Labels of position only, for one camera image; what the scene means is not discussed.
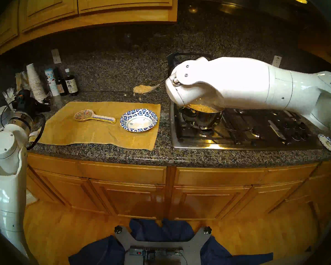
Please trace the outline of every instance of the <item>yellow towel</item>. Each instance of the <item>yellow towel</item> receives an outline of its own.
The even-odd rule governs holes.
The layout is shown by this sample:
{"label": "yellow towel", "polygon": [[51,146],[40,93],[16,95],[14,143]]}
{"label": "yellow towel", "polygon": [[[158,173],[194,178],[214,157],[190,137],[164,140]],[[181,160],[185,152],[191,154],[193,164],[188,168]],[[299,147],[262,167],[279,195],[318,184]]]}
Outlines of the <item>yellow towel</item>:
{"label": "yellow towel", "polygon": [[[152,129],[134,133],[126,131],[120,125],[120,117],[129,110],[146,108],[158,117],[158,122]],[[116,123],[87,120],[78,122],[73,119],[80,110],[91,109],[96,115],[116,118]],[[114,144],[129,149],[152,150],[155,146],[159,120],[160,104],[141,104],[132,102],[84,102],[72,101],[61,108],[47,122],[39,143],[50,145],[69,145],[73,143]]]}

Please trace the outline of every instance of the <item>stack of paper cups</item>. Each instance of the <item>stack of paper cups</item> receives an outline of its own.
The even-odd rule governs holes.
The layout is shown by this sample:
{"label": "stack of paper cups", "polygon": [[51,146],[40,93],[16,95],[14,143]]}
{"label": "stack of paper cups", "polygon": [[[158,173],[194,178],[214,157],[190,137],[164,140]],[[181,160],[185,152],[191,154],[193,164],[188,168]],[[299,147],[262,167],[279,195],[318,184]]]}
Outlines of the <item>stack of paper cups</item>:
{"label": "stack of paper cups", "polygon": [[41,79],[39,78],[33,64],[27,65],[27,75],[34,98],[40,103],[43,103],[43,100],[46,98],[46,93],[44,92]]}

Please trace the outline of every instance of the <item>plate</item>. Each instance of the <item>plate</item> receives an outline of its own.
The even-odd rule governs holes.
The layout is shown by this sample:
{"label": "plate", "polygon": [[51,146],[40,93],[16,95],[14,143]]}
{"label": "plate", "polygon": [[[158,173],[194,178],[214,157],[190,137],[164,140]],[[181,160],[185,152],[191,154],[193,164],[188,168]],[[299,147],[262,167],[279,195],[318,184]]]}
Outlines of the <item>plate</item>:
{"label": "plate", "polygon": [[318,134],[318,139],[327,150],[331,152],[331,139],[323,134]]}
{"label": "plate", "polygon": [[155,127],[158,122],[157,115],[146,108],[127,111],[120,118],[120,125],[130,132],[144,132]]}

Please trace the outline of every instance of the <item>blue cloth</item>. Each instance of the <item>blue cloth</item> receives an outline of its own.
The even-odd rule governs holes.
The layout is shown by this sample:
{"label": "blue cloth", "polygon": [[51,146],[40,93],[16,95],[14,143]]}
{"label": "blue cloth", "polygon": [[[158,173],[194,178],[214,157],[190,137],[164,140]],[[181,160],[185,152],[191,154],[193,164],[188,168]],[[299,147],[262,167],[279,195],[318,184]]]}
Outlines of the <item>blue cloth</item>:
{"label": "blue cloth", "polygon": [[[159,227],[154,220],[130,220],[131,235],[138,241],[189,241],[194,231],[186,221],[163,220]],[[69,257],[70,265],[122,265],[125,250],[114,236],[95,241]],[[273,253],[232,256],[214,236],[200,251],[201,265],[259,265],[273,260]]]}

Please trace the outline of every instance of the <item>soy sauce bottle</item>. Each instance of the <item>soy sauce bottle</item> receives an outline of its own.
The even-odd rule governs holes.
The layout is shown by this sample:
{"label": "soy sauce bottle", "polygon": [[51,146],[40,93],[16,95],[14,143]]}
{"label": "soy sauce bottle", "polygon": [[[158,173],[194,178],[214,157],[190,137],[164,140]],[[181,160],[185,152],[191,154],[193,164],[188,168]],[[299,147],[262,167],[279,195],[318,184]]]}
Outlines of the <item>soy sauce bottle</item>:
{"label": "soy sauce bottle", "polygon": [[59,69],[57,67],[53,70],[53,72],[60,96],[66,96],[69,93],[69,90],[67,89],[65,80],[60,76]]}
{"label": "soy sauce bottle", "polygon": [[76,85],[75,76],[70,75],[70,69],[69,68],[66,68],[65,72],[66,72],[66,75],[67,75],[67,77],[65,78],[67,89],[69,90],[69,93],[70,93],[71,96],[76,96],[78,94],[78,88],[77,88],[77,85]]}

